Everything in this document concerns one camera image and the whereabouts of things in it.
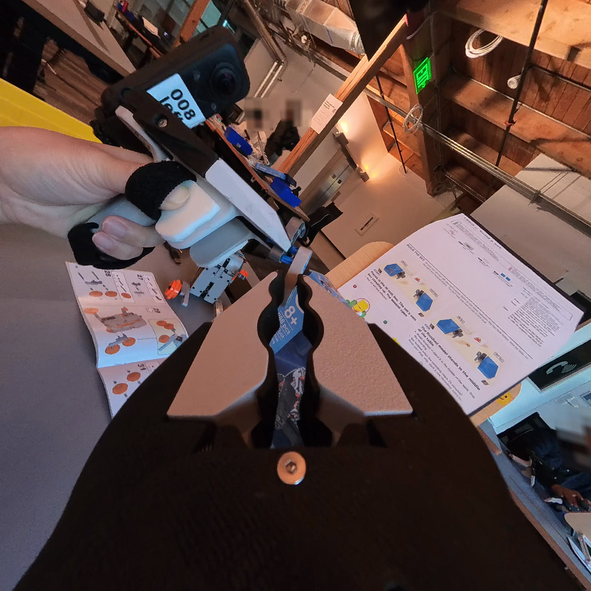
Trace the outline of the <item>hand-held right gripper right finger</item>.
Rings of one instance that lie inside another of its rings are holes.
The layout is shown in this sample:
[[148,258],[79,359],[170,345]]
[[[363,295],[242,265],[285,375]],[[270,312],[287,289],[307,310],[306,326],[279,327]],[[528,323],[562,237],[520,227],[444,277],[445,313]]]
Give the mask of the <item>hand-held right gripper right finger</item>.
[[305,446],[330,446],[351,424],[408,416],[412,407],[369,325],[309,277],[298,277],[307,355],[298,427]]

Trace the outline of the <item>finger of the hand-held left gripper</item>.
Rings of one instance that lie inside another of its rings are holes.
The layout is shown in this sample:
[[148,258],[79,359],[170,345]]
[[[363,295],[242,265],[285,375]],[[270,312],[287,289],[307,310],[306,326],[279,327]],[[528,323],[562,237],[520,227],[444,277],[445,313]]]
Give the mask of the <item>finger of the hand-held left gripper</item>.
[[216,160],[204,178],[240,211],[242,217],[248,219],[283,252],[291,248],[291,239],[277,212],[224,160]]
[[190,232],[190,238],[193,240],[190,258],[201,268],[224,262],[251,239],[262,244],[269,239],[274,243],[271,235],[248,220],[229,220],[214,230],[198,228]]

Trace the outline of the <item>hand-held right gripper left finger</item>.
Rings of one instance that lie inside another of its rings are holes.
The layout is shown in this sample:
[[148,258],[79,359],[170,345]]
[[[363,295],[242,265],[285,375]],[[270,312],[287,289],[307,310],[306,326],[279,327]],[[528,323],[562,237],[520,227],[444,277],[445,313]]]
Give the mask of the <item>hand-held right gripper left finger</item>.
[[279,329],[284,273],[262,279],[211,324],[167,416],[236,427],[255,447],[269,447],[278,380],[270,340]]

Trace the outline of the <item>grey holed beam with blue pin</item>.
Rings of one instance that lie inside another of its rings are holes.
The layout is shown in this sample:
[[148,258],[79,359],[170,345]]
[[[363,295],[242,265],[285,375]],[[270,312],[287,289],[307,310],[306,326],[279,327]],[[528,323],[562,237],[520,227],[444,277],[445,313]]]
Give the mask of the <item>grey holed beam with blue pin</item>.
[[282,249],[278,245],[274,245],[270,249],[269,257],[271,260],[279,263],[291,264],[295,257],[298,246],[295,245],[296,241],[303,238],[306,234],[306,224],[303,220],[292,217],[287,223],[285,231],[288,238],[290,239],[289,249]]

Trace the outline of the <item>short grey toy beam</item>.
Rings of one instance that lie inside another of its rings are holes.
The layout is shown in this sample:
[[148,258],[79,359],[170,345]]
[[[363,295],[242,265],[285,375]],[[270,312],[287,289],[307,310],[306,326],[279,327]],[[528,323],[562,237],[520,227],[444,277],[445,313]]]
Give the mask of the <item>short grey toy beam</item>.
[[298,248],[284,279],[284,289],[285,293],[287,293],[286,298],[289,297],[296,287],[298,277],[304,273],[312,254],[313,251],[307,247]]

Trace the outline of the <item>grey desk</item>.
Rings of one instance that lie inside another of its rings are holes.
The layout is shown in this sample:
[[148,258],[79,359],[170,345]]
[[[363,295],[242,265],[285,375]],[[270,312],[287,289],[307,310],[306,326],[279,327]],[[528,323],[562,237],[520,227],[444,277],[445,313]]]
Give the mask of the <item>grey desk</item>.
[[204,329],[109,425],[67,250],[1,228],[1,590],[341,590],[277,452],[166,418]]

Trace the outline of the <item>person's left hand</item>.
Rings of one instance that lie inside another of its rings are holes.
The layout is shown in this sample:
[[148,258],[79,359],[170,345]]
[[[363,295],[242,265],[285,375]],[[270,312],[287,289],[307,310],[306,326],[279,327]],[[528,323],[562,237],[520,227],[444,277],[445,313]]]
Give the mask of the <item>person's left hand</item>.
[[68,238],[76,262],[124,269],[164,243],[154,225],[122,215],[89,220],[127,187],[146,191],[148,174],[172,172],[163,188],[173,209],[184,205],[177,163],[152,164],[149,156],[46,129],[1,128],[1,224],[21,224]]

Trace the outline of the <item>partly built toy robot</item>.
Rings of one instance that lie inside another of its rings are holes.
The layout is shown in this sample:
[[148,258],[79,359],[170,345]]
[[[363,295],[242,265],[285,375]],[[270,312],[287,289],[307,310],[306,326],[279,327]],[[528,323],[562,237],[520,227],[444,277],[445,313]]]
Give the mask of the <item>partly built toy robot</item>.
[[224,304],[220,301],[222,293],[234,280],[247,279],[248,271],[243,270],[246,257],[242,251],[227,255],[222,262],[211,264],[207,268],[199,268],[190,284],[182,283],[180,295],[182,306],[188,306],[189,296],[193,294],[204,301],[214,305],[215,314],[219,316],[224,310]]

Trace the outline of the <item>long wooden work table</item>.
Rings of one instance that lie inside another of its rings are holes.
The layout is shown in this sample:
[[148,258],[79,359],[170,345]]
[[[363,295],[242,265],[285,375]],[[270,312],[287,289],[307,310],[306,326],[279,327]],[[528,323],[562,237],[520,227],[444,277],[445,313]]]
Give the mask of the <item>long wooden work table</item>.
[[243,156],[224,136],[219,126],[210,120],[203,123],[207,126],[210,141],[213,142],[214,151],[223,158],[228,165],[257,192],[263,199],[271,204],[277,211],[291,211],[293,216],[298,216],[305,222],[310,218],[301,210],[300,207],[292,206],[284,199],[279,197],[269,183],[263,179],[257,171],[249,164],[247,158]]

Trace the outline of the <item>blue plastic bin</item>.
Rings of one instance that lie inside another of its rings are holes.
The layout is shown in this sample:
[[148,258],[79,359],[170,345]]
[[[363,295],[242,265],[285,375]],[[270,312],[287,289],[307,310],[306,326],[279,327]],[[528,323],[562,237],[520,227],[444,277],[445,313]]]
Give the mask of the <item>blue plastic bin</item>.
[[229,144],[233,145],[244,156],[248,157],[252,154],[253,147],[250,142],[233,127],[228,126],[225,128],[224,137]]
[[292,188],[284,180],[274,177],[271,181],[270,187],[280,199],[285,201],[285,203],[292,207],[299,207],[301,203],[299,196],[292,191]]

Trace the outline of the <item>black office chair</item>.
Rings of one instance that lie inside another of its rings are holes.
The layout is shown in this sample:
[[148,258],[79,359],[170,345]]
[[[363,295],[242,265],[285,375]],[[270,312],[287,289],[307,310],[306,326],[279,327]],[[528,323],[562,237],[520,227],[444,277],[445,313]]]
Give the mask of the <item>black office chair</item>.
[[309,221],[306,222],[306,232],[305,236],[300,240],[301,244],[309,247],[322,228],[332,223],[340,215],[342,215],[342,211],[333,202],[318,207],[308,216]]

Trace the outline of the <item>robot kit box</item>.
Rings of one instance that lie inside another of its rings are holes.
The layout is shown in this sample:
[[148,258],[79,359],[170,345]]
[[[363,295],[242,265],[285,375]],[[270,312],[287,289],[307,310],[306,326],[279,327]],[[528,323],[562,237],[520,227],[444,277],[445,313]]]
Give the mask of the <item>robot kit box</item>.
[[312,343],[303,332],[304,312],[296,288],[291,292],[287,303],[278,307],[278,319],[279,329],[270,342],[278,381],[278,402],[270,448],[328,447],[331,445],[332,435],[324,432],[322,425],[304,429],[307,442],[299,429],[307,358],[312,350]]

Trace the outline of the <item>wooden backboard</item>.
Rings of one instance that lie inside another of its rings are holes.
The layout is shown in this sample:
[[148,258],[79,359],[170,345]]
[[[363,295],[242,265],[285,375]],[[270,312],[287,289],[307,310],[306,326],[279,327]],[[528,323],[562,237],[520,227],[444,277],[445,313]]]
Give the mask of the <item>wooden backboard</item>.
[[[364,245],[351,256],[348,256],[343,262],[331,269],[328,272],[327,277],[336,289],[340,289],[341,286],[373,264],[373,262],[375,262],[380,256],[384,255],[392,247],[393,244],[384,241],[376,241]],[[482,410],[471,415],[471,422],[477,427],[481,425],[495,413],[515,400],[521,391],[521,387],[521,383],[517,384],[508,392],[486,405]]]

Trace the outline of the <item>open white instruction booklet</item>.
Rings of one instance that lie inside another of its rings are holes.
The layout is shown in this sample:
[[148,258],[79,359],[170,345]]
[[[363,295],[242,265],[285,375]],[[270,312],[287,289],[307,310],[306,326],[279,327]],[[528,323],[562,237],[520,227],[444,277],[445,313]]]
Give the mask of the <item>open white instruction booklet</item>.
[[66,262],[112,417],[188,338],[153,273]]

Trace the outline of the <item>white instruction poster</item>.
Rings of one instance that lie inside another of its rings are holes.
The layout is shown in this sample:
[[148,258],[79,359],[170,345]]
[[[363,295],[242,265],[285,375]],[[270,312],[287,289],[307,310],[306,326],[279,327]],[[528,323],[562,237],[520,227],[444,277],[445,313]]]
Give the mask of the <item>white instruction poster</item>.
[[583,310],[483,227],[427,225],[338,288],[471,415],[550,360]]

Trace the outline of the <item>white paper notice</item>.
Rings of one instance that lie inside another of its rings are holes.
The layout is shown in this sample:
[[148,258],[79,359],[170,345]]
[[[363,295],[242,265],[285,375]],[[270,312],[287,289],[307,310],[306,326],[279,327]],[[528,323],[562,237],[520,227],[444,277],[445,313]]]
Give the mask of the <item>white paper notice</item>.
[[311,118],[310,128],[320,134],[341,106],[342,101],[329,94]]

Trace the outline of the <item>grey background table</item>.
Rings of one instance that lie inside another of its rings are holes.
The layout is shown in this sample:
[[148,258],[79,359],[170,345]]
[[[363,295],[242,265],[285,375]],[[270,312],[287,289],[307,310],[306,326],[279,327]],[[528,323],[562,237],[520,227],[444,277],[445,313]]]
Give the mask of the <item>grey background table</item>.
[[93,22],[77,1],[24,3],[122,76],[135,70],[107,25]]

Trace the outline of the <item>yellow plastic bin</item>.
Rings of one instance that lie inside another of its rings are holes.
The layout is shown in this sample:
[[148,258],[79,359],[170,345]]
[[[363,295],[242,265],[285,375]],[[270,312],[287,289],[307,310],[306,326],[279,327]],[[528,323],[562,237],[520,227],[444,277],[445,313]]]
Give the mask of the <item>yellow plastic bin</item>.
[[1,127],[47,129],[99,143],[92,128],[30,93],[1,79]]

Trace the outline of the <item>black phone sign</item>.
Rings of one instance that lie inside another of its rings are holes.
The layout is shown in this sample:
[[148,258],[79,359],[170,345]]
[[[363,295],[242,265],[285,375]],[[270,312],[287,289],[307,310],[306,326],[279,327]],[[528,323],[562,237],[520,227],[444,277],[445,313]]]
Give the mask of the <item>black phone sign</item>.
[[543,391],[589,366],[590,342],[587,342],[540,366],[529,374],[528,379]]

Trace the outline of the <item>grey table with wooden edge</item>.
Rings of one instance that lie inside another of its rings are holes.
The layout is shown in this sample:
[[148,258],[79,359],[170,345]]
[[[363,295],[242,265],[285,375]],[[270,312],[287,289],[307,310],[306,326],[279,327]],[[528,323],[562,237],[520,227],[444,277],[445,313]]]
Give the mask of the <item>grey table with wooden edge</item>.
[[543,491],[530,486],[524,474],[525,467],[513,462],[502,449],[502,445],[489,421],[479,426],[485,443],[489,446],[493,460],[504,478],[513,499],[528,521],[543,536],[551,549],[563,562],[585,590],[590,590],[590,572],[573,552],[568,541],[569,528],[559,514],[542,499]]

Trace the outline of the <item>green exit sign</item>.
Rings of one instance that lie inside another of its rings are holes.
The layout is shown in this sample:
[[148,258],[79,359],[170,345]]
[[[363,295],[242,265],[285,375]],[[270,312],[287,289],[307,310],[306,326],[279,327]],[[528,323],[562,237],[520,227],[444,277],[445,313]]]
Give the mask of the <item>green exit sign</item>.
[[427,55],[419,61],[414,62],[412,77],[414,80],[416,94],[424,90],[432,81],[432,61],[431,56]]

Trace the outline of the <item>metal air duct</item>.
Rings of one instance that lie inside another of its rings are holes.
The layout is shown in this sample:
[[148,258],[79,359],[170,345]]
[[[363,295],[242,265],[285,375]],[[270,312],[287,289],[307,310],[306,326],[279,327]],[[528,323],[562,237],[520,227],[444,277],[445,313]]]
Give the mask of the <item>metal air duct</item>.
[[295,13],[310,33],[330,46],[365,54],[356,23],[338,7],[324,1],[303,1]]

